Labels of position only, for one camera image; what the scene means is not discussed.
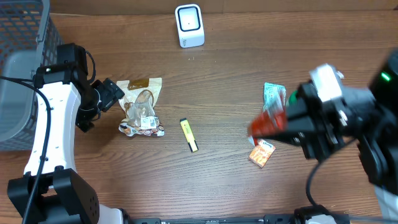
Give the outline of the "brown cookie snack bag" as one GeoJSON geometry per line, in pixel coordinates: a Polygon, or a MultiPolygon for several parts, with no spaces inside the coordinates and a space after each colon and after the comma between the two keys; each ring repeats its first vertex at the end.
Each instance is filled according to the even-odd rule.
{"type": "Polygon", "coordinates": [[[121,80],[116,84],[124,92],[119,104],[126,115],[119,124],[119,131],[129,137],[162,137],[164,127],[154,109],[162,89],[162,79],[121,80]]]}

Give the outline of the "green lid glass jar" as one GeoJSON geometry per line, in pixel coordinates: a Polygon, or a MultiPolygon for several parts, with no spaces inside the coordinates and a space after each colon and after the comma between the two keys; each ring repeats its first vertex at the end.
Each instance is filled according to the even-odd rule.
{"type": "Polygon", "coordinates": [[[287,106],[294,105],[297,102],[297,93],[298,93],[297,90],[292,92],[292,94],[289,96],[289,98],[286,102],[287,106]]]}

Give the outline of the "red snack bar wrapper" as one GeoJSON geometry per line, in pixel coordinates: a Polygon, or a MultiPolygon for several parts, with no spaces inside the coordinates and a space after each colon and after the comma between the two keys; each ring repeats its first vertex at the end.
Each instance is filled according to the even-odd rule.
{"type": "Polygon", "coordinates": [[[261,139],[281,133],[286,127],[285,106],[274,103],[251,121],[248,126],[248,138],[254,146],[257,146],[261,139]]]}

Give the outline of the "teal wet wipes pack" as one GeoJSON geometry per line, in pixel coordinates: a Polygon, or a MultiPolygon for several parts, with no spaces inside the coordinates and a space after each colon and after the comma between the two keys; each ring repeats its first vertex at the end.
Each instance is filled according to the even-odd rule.
{"type": "Polygon", "coordinates": [[[264,105],[262,111],[267,111],[273,106],[274,103],[285,106],[285,97],[285,86],[265,82],[263,88],[264,105]]]}

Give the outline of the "orange Kleenex tissue pack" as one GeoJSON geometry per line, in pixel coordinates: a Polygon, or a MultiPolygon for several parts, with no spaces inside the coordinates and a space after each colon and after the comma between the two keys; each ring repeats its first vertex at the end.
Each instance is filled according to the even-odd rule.
{"type": "Polygon", "coordinates": [[[274,151],[274,145],[264,139],[254,139],[254,148],[249,155],[249,160],[260,168],[263,168],[274,151]]]}

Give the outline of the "yellow black marker pen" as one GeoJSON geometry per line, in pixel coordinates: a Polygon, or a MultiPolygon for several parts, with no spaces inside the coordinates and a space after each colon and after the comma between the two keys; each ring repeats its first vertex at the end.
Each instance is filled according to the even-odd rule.
{"type": "Polygon", "coordinates": [[[198,151],[197,142],[195,140],[195,137],[193,135],[193,132],[192,132],[192,129],[190,127],[188,120],[186,118],[181,119],[180,125],[182,127],[184,136],[187,140],[187,143],[189,145],[191,152],[192,153],[197,152],[198,151]]]}

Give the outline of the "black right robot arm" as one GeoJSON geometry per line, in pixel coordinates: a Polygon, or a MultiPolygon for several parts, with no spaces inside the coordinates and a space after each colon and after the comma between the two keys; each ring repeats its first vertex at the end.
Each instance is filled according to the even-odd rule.
{"type": "Polygon", "coordinates": [[[393,50],[367,88],[343,84],[343,74],[327,63],[284,101],[270,107],[248,127],[256,141],[272,139],[300,146],[307,159],[324,163],[357,142],[359,160],[374,185],[382,212],[367,222],[397,222],[397,51],[393,50]]]}

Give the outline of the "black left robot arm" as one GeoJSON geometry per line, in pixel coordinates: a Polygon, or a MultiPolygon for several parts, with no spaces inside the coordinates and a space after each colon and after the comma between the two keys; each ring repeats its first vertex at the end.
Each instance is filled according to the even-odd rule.
{"type": "Polygon", "coordinates": [[[33,90],[38,99],[34,143],[24,175],[11,179],[7,195],[23,223],[130,223],[121,208],[100,204],[93,187],[76,171],[76,128],[94,126],[124,92],[110,79],[88,74],[91,54],[70,43],[57,47],[55,65],[39,67],[31,80],[10,82],[33,90]]]}

